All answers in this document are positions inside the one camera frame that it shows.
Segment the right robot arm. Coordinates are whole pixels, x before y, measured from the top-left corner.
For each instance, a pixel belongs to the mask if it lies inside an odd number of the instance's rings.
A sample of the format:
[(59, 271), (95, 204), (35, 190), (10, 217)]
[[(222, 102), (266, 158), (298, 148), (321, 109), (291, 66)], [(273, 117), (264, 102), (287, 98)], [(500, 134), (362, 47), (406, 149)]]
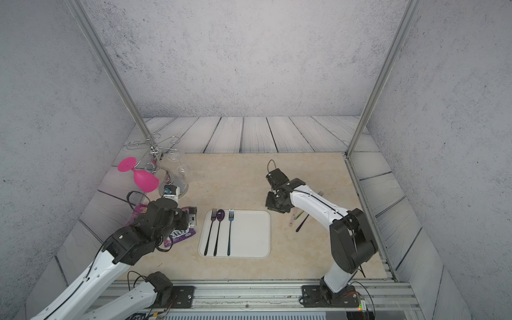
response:
[(316, 193), (304, 181), (290, 180), (280, 169), (266, 175), (271, 186), (266, 208), (289, 213), (297, 207), (329, 231), (333, 265), (321, 279), (320, 287), (326, 297), (341, 293), (357, 273), (377, 252), (375, 234), (361, 209), (342, 208)]

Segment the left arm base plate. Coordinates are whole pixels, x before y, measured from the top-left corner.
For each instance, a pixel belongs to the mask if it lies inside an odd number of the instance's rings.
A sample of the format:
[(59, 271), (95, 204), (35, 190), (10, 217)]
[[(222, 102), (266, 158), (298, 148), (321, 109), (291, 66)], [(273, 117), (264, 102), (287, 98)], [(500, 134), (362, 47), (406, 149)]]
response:
[(165, 292), (163, 308), (168, 309), (191, 309), (195, 286), (174, 286), (172, 290)]

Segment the white plastic tray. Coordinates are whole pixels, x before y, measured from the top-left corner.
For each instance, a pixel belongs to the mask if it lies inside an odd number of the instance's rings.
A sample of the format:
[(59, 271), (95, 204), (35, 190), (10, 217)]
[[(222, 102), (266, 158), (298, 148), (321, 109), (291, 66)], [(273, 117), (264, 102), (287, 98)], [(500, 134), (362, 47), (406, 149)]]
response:
[[(231, 255), (227, 256), (229, 235), (228, 216), (221, 223), (216, 258), (265, 259), (271, 252), (271, 217), (266, 211), (235, 210), (231, 229)], [(211, 212), (201, 222), (202, 231), (198, 252), (202, 257), (214, 257), (218, 222), (213, 223), (207, 256), (203, 252), (207, 241)]]

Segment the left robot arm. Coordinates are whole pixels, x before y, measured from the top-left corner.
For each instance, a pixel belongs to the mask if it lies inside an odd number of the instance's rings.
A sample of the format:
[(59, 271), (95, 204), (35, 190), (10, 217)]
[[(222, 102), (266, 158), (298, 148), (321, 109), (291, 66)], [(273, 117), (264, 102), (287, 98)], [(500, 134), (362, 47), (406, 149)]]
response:
[(196, 221), (197, 208), (180, 208), (176, 201), (161, 198), (148, 204), (145, 213), (132, 224), (118, 229), (102, 244), (92, 263), (36, 319), (126, 319), (150, 309), (189, 307), (184, 300), (193, 287), (175, 287), (160, 271), (117, 299), (90, 311), (93, 302), (143, 256), (167, 252), (164, 241), (173, 231), (185, 231)]

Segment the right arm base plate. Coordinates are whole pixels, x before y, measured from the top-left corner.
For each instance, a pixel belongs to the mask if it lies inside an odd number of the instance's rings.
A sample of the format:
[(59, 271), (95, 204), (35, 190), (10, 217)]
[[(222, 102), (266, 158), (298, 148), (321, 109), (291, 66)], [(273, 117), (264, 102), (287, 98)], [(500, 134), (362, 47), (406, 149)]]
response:
[(326, 285), (303, 285), (299, 303), (306, 308), (356, 308), (361, 307), (359, 293), (348, 285), (338, 293), (333, 293)]

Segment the blue handled fork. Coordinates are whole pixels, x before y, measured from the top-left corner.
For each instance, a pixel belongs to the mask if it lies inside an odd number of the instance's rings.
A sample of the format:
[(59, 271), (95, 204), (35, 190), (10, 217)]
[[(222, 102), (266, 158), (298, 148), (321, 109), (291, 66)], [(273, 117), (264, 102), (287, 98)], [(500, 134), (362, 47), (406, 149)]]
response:
[(235, 217), (235, 213), (233, 209), (229, 210), (229, 235), (228, 235), (228, 245), (227, 245), (227, 256), (229, 257), (231, 255), (231, 229), (232, 229), (232, 223)]

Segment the purple metal spoon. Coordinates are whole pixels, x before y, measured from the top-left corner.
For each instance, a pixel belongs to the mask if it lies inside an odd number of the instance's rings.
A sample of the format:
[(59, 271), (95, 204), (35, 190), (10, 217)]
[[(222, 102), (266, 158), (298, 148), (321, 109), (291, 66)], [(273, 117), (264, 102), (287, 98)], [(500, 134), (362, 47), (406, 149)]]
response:
[(217, 251), (218, 251), (221, 223), (225, 219), (225, 211), (223, 209), (220, 209), (220, 210), (217, 211), (216, 219), (217, 219), (217, 222), (218, 222), (218, 226), (217, 226), (217, 235), (216, 235), (216, 240), (215, 240), (215, 247), (214, 247), (214, 252), (213, 252), (213, 256), (214, 257), (217, 255)]

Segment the purple metal fork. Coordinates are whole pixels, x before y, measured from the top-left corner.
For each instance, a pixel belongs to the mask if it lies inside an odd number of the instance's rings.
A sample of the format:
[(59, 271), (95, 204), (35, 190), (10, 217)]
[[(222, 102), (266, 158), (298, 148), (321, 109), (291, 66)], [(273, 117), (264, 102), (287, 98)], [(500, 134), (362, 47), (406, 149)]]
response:
[(207, 241), (205, 244), (205, 249), (203, 252), (204, 256), (207, 256), (207, 253), (209, 250), (209, 242), (210, 242), (210, 238), (211, 238), (211, 231), (213, 229), (213, 223), (217, 220), (217, 209), (216, 208), (212, 209), (210, 220), (211, 220), (211, 223), (210, 223), (209, 233), (208, 233)]

